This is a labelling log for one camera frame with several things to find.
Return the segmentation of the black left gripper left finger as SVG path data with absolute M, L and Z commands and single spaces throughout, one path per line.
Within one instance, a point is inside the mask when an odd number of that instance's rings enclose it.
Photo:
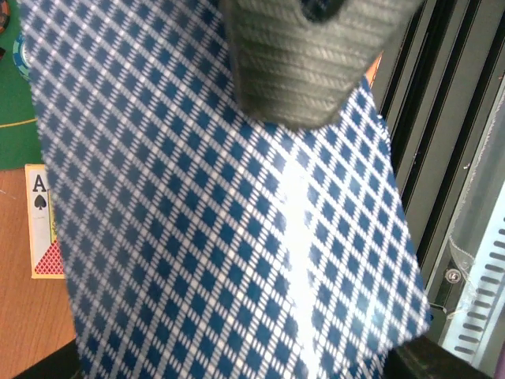
M 23 378 L 81 378 L 76 340 L 26 369 Z

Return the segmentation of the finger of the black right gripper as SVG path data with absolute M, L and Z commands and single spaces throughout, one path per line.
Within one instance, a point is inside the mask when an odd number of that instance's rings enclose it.
M 419 1 L 221 1 L 240 109 L 292 129 L 339 110 Z

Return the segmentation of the blue backed card deck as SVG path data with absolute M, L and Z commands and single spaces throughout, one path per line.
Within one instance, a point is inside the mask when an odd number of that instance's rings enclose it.
M 430 311 L 362 79 L 245 117 L 215 1 L 23 1 L 86 378 L 378 378 Z

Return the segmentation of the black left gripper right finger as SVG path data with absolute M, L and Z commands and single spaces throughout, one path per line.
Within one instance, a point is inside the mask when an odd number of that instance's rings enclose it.
M 489 378 L 469 363 L 421 336 L 390 351 L 386 378 L 392 379 L 478 379 Z

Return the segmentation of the green chip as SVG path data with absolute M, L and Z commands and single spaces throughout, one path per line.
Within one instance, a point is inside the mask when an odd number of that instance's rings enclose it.
M 19 74 L 30 82 L 30 65 L 26 56 L 25 37 L 19 33 L 13 42 L 13 63 L 17 67 Z

